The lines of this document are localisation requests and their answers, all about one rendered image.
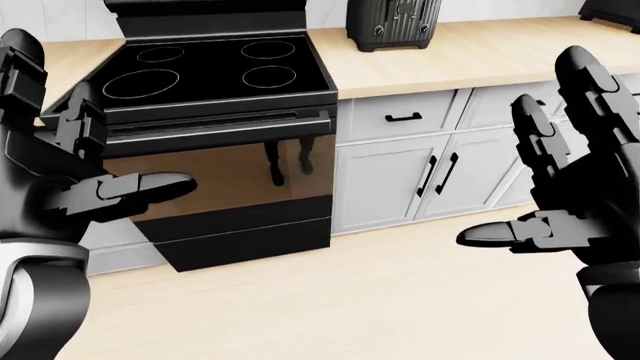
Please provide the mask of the light wood countertop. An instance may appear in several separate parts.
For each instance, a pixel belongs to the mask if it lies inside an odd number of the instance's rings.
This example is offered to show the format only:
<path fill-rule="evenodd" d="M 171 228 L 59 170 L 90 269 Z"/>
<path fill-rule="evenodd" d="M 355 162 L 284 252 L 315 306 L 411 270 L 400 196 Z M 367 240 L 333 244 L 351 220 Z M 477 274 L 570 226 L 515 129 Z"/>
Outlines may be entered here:
<path fill-rule="evenodd" d="M 343 29 L 223 38 L 108 41 L 86 80 L 107 122 L 329 108 L 349 98 L 554 77 L 565 47 L 610 71 L 640 72 L 640 35 L 574 17 L 444 23 L 428 47 L 361 52 Z"/>

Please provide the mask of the black toaster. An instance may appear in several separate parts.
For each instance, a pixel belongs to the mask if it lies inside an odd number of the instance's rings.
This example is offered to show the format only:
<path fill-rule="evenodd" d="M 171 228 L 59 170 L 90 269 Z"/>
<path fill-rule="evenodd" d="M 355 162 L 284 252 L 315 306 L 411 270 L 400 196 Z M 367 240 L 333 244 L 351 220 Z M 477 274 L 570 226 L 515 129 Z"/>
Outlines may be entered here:
<path fill-rule="evenodd" d="M 347 37 L 359 51 L 425 49 L 433 38 L 441 0 L 348 0 Z"/>

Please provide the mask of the black electric stove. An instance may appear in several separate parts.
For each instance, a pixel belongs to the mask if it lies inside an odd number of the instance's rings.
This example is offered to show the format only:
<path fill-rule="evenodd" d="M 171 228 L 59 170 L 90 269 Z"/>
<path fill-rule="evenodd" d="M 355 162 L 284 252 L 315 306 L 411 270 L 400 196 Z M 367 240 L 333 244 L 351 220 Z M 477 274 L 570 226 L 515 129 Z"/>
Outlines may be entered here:
<path fill-rule="evenodd" d="M 125 44 L 87 79 L 109 173 L 182 172 L 197 187 L 93 224 L 94 274 L 180 272 L 330 245 L 337 88 L 307 0 L 100 0 Z"/>

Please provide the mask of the grey cabinet drawer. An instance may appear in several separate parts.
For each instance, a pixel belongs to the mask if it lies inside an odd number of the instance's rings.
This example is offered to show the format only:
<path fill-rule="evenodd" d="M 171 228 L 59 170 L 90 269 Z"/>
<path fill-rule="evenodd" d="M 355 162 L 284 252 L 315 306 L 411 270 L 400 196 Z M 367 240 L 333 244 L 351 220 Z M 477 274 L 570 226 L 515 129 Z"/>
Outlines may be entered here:
<path fill-rule="evenodd" d="M 471 129 L 512 125 L 511 104 L 524 94 L 540 101 L 543 112 L 551 121 L 566 121 L 568 119 L 564 112 L 566 103 L 559 95 L 558 89 L 559 85 L 556 80 L 474 88 L 461 114 L 457 128 Z"/>
<path fill-rule="evenodd" d="M 452 128 L 449 113 L 454 96 L 455 92 L 448 90 L 356 98 L 344 107 L 338 134 L 345 141 L 360 141 L 445 131 Z M 392 123 L 384 119 L 386 115 L 403 117 L 414 112 L 421 113 L 423 119 Z"/>

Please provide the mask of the grey cabinet door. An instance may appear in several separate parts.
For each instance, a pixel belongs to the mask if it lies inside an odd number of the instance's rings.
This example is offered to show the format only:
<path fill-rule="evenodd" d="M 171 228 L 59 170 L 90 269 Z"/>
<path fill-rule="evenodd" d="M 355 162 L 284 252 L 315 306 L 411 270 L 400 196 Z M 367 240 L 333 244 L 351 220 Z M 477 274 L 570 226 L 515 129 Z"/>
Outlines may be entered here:
<path fill-rule="evenodd" d="M 493 193 L 518 158 L 516 143 L 511 127 L 453 134 L 415 219 L 487 209 Z M 453 152 L 459 155 L 459 160 L 444 191 L 438 195 L 435 188 L 444 179 Z"/>
<path fill-rule="evenodd" d="M 416 195 L 432 155 L 449 137 L 439 135 L 340 146 L 336 154 L 333 233 L 347 233 L 412 220 Z"/>

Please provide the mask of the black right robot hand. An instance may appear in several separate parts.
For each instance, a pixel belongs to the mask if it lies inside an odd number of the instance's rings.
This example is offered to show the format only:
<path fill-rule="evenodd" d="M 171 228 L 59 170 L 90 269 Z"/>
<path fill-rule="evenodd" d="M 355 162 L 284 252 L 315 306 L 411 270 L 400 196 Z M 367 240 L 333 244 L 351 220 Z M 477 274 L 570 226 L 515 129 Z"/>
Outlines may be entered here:
<path fill-rule="evenodd" d="M 588 266 L 640 260 L 640 105 L 583 47 L 555 60 L 559 94 L 589 152 L 574 161 L 538 101 L 511 104 L 516 149 L 532 171 L 537 211 L 463 230 L 458 245 L 514 254 L 572 251 Z"/>

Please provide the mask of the black countertop appliance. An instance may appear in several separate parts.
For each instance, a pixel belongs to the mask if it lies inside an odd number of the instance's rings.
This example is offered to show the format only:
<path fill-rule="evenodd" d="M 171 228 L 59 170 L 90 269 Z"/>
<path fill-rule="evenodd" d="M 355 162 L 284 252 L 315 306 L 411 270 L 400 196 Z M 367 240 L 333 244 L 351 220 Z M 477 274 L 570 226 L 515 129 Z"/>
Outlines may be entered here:
<path fill-rule="evenodd" d="M 586 0 L 578 14 L 580 20 L 606 20 L 629 26 L 640 35 L 640 0 Z"/>

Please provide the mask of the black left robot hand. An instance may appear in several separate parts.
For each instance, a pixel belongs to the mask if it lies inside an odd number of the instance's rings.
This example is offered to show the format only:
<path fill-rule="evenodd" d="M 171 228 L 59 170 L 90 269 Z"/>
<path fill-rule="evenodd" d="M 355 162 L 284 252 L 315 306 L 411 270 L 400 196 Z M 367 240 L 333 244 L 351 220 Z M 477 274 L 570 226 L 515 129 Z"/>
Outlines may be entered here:
<path fill-rule="evenodd" d="M 185 173 L 105 170 L 106 114 L 91 83 L 74 87 L 51 139 L 38 133 L 44 65 L 42 44 L 26 30 L 0 36 L 0 242 L 76 245 L 93 222 L 141 215 L 197 188 Z"/>

